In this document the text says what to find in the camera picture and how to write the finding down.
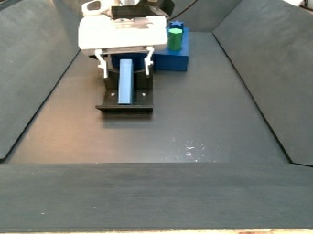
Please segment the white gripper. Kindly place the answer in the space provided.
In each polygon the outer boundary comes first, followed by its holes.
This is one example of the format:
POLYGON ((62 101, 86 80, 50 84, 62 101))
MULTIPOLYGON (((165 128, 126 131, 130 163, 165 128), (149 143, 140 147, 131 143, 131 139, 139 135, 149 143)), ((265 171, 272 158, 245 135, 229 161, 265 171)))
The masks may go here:
POLYGON ((163 16, 136 17, 111 20, 106 15, 84 16, 78 26, 78 46, 87 56, 99 60, 98 68, 107 79, 107 61, 102 49, 128 48, 139 51, 147 47, 145 71, 150 75, 153 53, 163 50, 167 44, 166 18, 163 16))

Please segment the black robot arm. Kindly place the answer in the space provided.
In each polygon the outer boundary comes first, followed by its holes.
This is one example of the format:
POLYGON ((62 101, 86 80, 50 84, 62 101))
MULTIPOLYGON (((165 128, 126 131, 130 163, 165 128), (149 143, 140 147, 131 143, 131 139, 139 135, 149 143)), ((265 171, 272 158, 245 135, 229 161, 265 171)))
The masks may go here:
POLYGON ((104 55, 146 51, 145 71, 150 74, 151 55, 167 46, 167 19, 174 11, 173 0, 91 0, 82 5, 78 25, 78 46, 99 60, 107 78, 104 55))

